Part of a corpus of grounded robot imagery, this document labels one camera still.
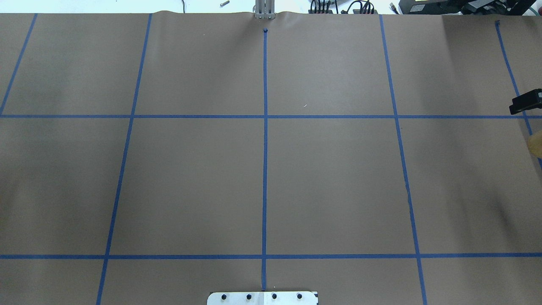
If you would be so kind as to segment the aluminium frame post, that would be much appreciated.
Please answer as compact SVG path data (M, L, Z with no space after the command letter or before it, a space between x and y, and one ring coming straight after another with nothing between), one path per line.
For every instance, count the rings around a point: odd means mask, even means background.
M253 11L255 19L275 19L275 0L256 0Z

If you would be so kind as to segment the white metal base plate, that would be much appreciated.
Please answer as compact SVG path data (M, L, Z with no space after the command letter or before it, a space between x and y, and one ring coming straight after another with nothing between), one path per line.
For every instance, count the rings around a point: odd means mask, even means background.
M254 291L217 292L207 298L207 305L318 305L317 292Z

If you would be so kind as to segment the bamboo cup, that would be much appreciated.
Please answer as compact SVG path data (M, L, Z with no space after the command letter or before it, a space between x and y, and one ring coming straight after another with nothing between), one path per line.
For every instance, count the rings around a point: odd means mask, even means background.
M527 139L527 149L532 156L542 158L542 130L530 135Z

